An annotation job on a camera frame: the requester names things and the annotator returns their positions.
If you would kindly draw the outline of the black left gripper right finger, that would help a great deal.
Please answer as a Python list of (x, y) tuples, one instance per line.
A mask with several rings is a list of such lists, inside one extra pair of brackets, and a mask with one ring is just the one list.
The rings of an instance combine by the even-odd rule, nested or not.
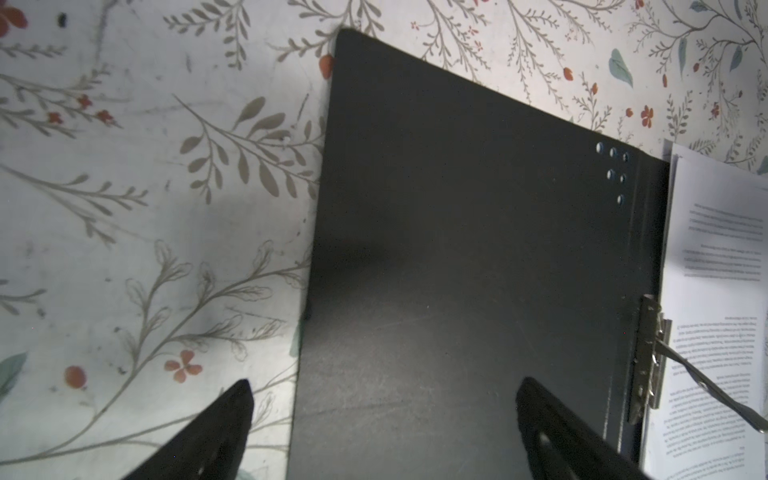
[(536, 379), (523, 379), (516, 394), (516, 410), (535, 479), (646, 477)]

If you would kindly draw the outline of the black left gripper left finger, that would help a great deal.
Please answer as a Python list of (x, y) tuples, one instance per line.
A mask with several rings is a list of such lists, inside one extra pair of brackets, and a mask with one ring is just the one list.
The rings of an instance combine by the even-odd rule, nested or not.
[(234, 479), (244, 455), (253, 410), (249, 381), (236, 381), (127, 477)]

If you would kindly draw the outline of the white printed paper files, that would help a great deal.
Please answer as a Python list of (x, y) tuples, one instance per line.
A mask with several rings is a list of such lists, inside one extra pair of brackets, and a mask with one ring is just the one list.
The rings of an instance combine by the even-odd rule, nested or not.
[(740, 404), (767, 398), (767, 182), (673, 145), (659, 302), (670, 322), (659, 405), (644, 421), (640, 465), (653, 479), (762, 479), (765, 430), (690, 376)]

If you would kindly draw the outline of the blue folder with black inside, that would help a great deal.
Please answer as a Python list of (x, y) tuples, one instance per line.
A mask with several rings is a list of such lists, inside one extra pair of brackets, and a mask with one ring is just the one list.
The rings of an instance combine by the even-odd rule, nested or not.
[(535, 479), (526, 377), (644, 473), (670, 173), (341, 31), (288, 477)]

